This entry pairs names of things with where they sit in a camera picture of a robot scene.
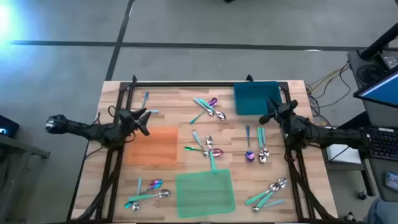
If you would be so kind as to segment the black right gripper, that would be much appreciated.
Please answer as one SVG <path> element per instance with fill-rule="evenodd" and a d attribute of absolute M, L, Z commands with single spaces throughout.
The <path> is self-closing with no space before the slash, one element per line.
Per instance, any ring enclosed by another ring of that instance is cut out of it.
<path fill-rule="evenodd" d="M 288 121 L 294 113 L 294 109 L 298 106 L 297 100 L 290 103 L 279 103 L 272 98 L 267 99 L 268 114 L 259 118 L 259 124 L 266 124 L 270 120 L 275 120 L 278 124 Z"/>

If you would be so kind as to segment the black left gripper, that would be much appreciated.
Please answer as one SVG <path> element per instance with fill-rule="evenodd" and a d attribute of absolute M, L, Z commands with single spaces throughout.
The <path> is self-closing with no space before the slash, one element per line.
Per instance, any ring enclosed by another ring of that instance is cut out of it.
<path fill-rule="evenodd" d="M 147 123 L 151 116 L 151 112 L 146 112 L 146 108 L 141 108 L 138 110 L 126 110 L 120 109 L 119 119 L 121 120 L 120 132 L 121 133 L 131 133 L 137 129 L 145 136 L 149 136 L 150 132 L 147 128 Z"/>

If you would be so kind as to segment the teal handled silver spoon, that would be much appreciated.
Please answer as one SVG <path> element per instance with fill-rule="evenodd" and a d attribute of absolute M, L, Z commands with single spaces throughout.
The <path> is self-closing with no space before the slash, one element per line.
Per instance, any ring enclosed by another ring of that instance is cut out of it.
<path fill-rule="evenodd" d="M 206 141 L 207 147 L 209 148 L 211 171 L 215 172 L 216 171 L 216 163 L 215 163 L 215 159 L 213 156 L 213 139 L 211 136 L 207 136 L 205 141 Z"/>
<path fill-rule="evenodd" d="M 266 193 L 268 193 L 268 190 L 266 190 L 266 191 L 264 191 L 264 192 L 262 192 L 262 193 L 259 193 L 259 194 L 255 195 L 255 196 L 253 196 L 253 197 L 247 199 L 247 200 L 245 201 L 245 205 L 251 205 L 251 204 L 253 204 L 254 202 L 259 202 L 259 201 L 261 200 L 261 198 L 263 198 L 263 197 L 266 195 Z"/>
<path fill-rule="evenodd" d="M 265 130 L 265 128 L 262 128 L 262 141 L 263 141 L 263 149 L 262 150 L 264 152 L 264 155 L 266 157 L 268 157 L 269 151 L 268 151 L 267 145 L 266 145 L 266 130 Z"/>
<path fill-rule="evenodd" d="M 156 193 L 156 194 L 146 194 L 146 195 L 137 195 L 137 196 L 129 197 L 127 201 L 135 202 L 135 201 L 145 200 L 145 199 L 152 198 L 152 197 L 164 198 L 164 197 L 168 197 L 170 195 L 171 195 L 170 190 L 162 189 L 159 193 Z"/>
<path fill-rule="evenodd" d="M 266 195 L 261 198 L 261 200 L 252 208 L 252 210 L 254 212 L 258 212 L 262 207 L 266 205 L 267 201 L 273 196 L 274 193 L 285 187 L 286 183 L 286 178 L 279 179 L 278 182 L 274 183 L 272 187 L 270 187 L 268 193 L 266 193 Z"/>
<path fill-rule="evenodd" d="M 257 129 L 257 139 L 259 142 L 259 161 L 264 164 L 267 160 L 267 157 L 264 155 L 264 152 L 262 150 L 263 149 L 262 128 L 260 127 L 258 127 Z"/>
<path fill-rule="evenodd" d="M 226 120 L 226 115 L 223 112 L 215 110 L 212 106 L 210 106 L 209 103 L 207 103 L 203 99 L 199 99 L 199 102 L 201 104 L 203 104 L 207 109 L 209 109 L 211 111 L 211 113 L 213 114 L 213 116 L 216 116 L 218 119 L 220 119 L 222 121 Z"/>

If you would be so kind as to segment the teal-handled cutlery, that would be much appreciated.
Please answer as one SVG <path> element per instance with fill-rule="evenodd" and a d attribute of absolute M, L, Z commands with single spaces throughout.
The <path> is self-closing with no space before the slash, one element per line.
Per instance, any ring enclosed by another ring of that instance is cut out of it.
<path fill-rule="evenodd" d="M 196 103 L 198 103 L 198 98 L 194 98 L 193 99 Z M 214 108 L 215 107 L 215 105 L 217 104 L 217 101 L 218 101 L 218 99 L 217 98 L 212 98 L 209 102 L 208 102 L 208 104 L 212 107 L 212 108 Z M 205 110 L 203 110 L 200 114 L 198 114 L 196 117 L 194 117 L 191 121 L 190 121 L 190 124 L 194 124 L 195 123 L 195 121 L 200 117 L 200 116 L 202 116 L 203 114 L 205 114 L 206 113 L 206 111 Z"/>

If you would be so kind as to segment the green translucent tray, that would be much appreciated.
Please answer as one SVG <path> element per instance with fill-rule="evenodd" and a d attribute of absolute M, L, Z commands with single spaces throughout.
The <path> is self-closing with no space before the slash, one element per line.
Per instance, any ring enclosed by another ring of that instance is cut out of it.
<path fill-rule="evenodd" d="M 180 218 L 231 213 L 236 209 L 228 169 L 179 174 L 175 178 L 175 193 Z"/>

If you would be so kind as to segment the blue plastic bin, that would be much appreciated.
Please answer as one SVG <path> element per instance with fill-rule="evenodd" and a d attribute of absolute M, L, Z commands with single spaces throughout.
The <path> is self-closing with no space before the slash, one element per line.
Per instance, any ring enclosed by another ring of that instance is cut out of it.
<path fill-rule="evenodd" d="M 236 114 L 240 116 L 265 115 L 269 99 L 282 102 L 279 84 L 275 81 L 235 83 L 233 90 Z"/>

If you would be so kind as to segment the orange translucent tray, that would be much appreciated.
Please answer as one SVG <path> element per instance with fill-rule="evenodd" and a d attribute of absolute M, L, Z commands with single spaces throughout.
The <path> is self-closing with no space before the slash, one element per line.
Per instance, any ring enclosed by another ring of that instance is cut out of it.
<path fill-rule="evenodd" d="M 174 165 L 177 162 L 177 126 L 149 128 L 150 135 L 136 132 L 133 142 L 125 145 L 128 165 Z"/>

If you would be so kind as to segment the black cart crossbar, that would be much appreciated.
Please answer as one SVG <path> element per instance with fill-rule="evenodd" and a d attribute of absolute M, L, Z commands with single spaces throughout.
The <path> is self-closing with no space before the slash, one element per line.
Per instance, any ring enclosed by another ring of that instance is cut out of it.
<path fill-rule="evenodd" d="M 349 121 L 345 122 L 338 128 L 340 129 L 358 129 L 362 127 L 368 127 L 371 123 L 369 121 L 369 116 L 366 111 L 358 114 L 354 118 L 350 119 Z"/>

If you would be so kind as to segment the dark grey computer cart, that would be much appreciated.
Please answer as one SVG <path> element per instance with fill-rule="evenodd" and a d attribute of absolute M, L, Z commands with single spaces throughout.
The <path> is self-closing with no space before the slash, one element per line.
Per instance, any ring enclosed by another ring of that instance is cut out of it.
<path fill-rule="evenodd" d="M 354 79 L 359 89 L 383 77 L 387 72 L 387 66 L 381 59 L 363 60 L 360 52 L 348 52 L 348 63 L 353 73 Z M 363 100 L 365 111 L 368 113 L 371 128 L 398 129 L 398 108 L 380 105 L 370 101 Z M 367 170 L 373 173 L 374 183 L 365 181 L 371 187 L 376 186 L 380 198 L 386 202 L 398 202 L 398 192 L 387 188 L 384 185 L 384 173 L 391 171 L 398 174 L 398 161 L 368 158 L 369 167 Z"/>

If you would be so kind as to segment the computer monitor blue screen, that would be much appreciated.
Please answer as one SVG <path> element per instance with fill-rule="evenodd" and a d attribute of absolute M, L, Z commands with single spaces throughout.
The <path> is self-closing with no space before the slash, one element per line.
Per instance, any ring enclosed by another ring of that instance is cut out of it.
<path fill-rule="evenodd" d="M 384 78 L 359 89 L 353 96 L 365 101 L 398 108 L 398 70 L 391 70 Z"/>

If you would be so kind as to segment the black backlit keyboard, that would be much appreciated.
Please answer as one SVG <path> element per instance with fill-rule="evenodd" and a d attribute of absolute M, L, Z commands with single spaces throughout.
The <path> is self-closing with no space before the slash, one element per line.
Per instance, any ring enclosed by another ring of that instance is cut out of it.
<path fill-rule="evenodd" d="M 398 161 L 398 129 L 368 129 L 370 156 L 378 159 Z"/>

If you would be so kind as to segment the grey side table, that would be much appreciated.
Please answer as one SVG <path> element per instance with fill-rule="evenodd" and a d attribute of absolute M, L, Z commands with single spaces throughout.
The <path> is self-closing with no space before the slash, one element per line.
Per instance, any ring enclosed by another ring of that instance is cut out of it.
<path fill-rule="evenodd" d="M 36 155 L 41 159 L 48 159 L 50 152 L 3 135 L 0 135 L 0 149 L 7 152 L 5 175 L 4 178 L 0 178 L 3 180 L 0 184 L 0 224 L 7 224 L 7 214 L 16 196 L 18 183 L 22 180 L 24 170 L 28 168 L 30 158 Z"/>

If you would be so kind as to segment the black monitor pole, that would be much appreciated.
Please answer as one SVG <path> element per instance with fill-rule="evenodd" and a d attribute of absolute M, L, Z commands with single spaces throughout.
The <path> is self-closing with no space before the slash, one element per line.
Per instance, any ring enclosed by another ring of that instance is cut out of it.
<path fill-rule="evenodd" d="M 374 55 L 381 51 L 389 42 L 398 36 L 398 22 L 396 22 L 386 33 L 380 36 L 367 49 L 360 53 L 363 60 L 371 60 Z"/>

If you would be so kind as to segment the dark handheld device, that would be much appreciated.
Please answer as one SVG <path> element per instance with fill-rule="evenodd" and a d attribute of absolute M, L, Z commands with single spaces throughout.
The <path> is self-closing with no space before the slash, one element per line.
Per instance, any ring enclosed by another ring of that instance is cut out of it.
<path fill-rule="evenodd" d="M 384 173 L 384 185 L 393 190 L 398 192 L 398 174 L 393 172 L 385 172 Z"/>

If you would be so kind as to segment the person's leg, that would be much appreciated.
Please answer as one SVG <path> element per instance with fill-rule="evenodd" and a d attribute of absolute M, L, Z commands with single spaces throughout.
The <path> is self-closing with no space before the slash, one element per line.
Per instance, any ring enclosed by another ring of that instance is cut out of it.
<path fill-rule="evenodd" d="M 363 221 L 367 224 L 398 224 L 398 202 L 375 199 Z"/>

